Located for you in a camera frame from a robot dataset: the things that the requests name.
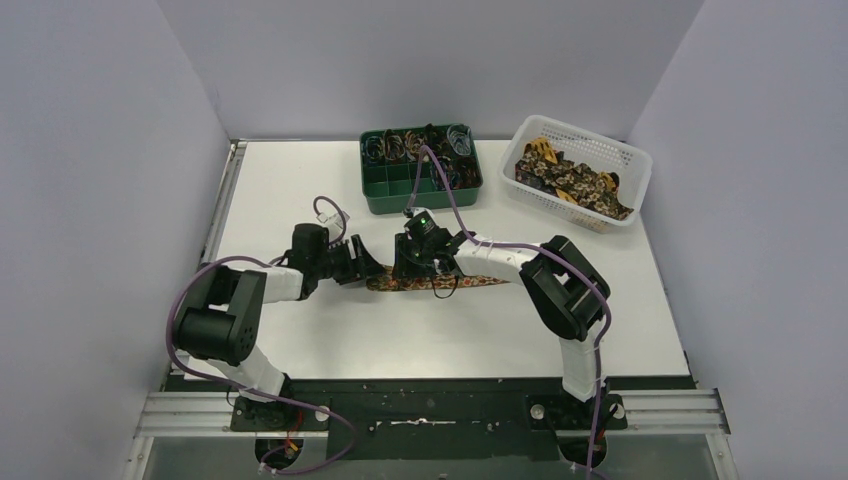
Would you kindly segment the orange green patterned tie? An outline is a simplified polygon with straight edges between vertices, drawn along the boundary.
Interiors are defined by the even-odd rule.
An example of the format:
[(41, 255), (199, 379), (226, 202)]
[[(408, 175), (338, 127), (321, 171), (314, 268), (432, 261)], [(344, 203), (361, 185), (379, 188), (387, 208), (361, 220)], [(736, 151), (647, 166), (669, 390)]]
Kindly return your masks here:
[(457, 278), (454, 275), (436, 275), (430, 277), (395, 278), (393, 268), (385, 267), (385, 272), (366, 280), (366, 288), (374, 292), (403, 292), (421, 290), (452, 290), (454, 288), (475, 288), (506, 284), (487, 276), (466, 276)]

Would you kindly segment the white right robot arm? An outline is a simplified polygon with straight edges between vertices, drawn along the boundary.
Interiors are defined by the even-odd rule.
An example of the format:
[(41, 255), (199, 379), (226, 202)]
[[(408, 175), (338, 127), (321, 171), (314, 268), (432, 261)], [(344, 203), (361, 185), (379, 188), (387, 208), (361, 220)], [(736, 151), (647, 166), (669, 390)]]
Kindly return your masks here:
[(609, 308), (610, 288), (573, 242), (561, 235), (541, 244), (496, 242), (471, 231), (452, 234), (425, 208), (404, 215), (391, 272), (397, 284), (445, 280), (453, 288), (484, 277), (524, 287), (542, 323), (559, 338), (562, 389), (579, 401), (597, 395), (603, 382), (597, 323)]

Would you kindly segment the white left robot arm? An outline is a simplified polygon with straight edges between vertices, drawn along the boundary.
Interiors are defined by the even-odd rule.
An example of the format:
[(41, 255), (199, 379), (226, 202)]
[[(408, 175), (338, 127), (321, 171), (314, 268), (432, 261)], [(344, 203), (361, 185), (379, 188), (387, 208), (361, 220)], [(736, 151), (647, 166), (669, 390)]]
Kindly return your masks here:
[(227, 384), (256, 401), (256, 415), (271, 429), (292, 423), (296, 403), (284, 389), (290, 379), (272, 365), (256, 342), (262, 308), (304, 301), (323, 280), (339, 285), (384, 274), (359, 236), (333, 242), (319, 224), (295, 226), (291, 247), (273, 263), (251, 259), (250, 268), (232, 268), (235, 257), (211, 262), (198, 271), (178, 297), (169, 321), (175, 350), (218, 369)]

